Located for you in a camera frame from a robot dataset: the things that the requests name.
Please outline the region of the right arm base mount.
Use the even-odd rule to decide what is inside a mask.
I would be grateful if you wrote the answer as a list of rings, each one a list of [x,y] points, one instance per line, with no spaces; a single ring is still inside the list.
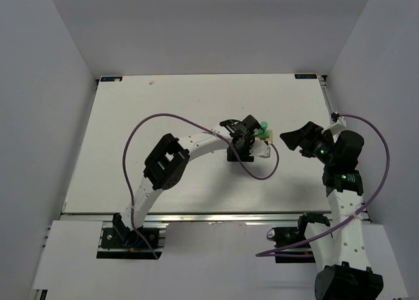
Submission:
[[[280,248],[282,246],[287,246],[294,244],[307,238],[313,237],[314,234],[306,234],[308,226],[320,226],[324,225],[330,227],[329,219],[318,213],[306,212],[303,213],[298,221],[296,227],[274,227],[271,228],[267,234],[266,238],[270,241],[275,242],[274,247]],[[315,263],[313,253],[311,251],[303,252],[282,252],[287,254],[285,257],[275,257],[275,263],[277,264],[291,264],[291,263]]]

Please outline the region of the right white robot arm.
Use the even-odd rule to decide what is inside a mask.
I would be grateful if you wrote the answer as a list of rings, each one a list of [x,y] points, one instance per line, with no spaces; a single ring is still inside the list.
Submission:
[[[297,227],[277,231],[277,247],[304,242],[327,230],[332,232],[309,243],[318,267],[316,299],[376,299],[384,288],[383,277],[371,269],[356,210],[363,202],[363,182],[356,169],[364,139],[351,130],[334,135],[331,129],[308,122],[302,128],[280,134],[290,150],[323,163],[322,182],[332,220],[305,213]]]

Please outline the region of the green cylinder block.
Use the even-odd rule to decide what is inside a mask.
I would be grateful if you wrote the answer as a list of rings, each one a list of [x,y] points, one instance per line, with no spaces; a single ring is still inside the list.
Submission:
[[[257,136],[260,138],[268,138],[270,136],[270,132],[268,130],[268,123],[266,121],[262,121],[260,125],[261,127],[258,131]]]

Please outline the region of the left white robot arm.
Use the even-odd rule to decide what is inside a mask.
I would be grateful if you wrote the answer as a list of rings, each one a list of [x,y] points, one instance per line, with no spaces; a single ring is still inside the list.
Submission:
[[[252,115],[242,121],[227,119],[212,128],[194,123],[193,126],[200,129],[195,135],[177,138],[168,133],[161,137],[146,157],[141,180],[134,188],[126,160],[130,143],[144,124],[145,121],[141,121],[132,130],[122,152],[122,172],[130,199],[127,207],[113,216],[112,224],[123,241],[144,235],[142,228],[150,209],[164,191],[180,182],[191,161],[220,150],[227,152],[229,162],[239,164],[270,156],[269,143],[258,137],[263,128]]]

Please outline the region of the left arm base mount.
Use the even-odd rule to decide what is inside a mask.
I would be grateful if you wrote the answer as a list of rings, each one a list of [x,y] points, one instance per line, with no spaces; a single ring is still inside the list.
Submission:
[[[163,251],[166,225],[157,223],[137,230],[125,226],[119,214],[114,214],[112,224],[103,226],[96,254],[97,259],[157,260]]]

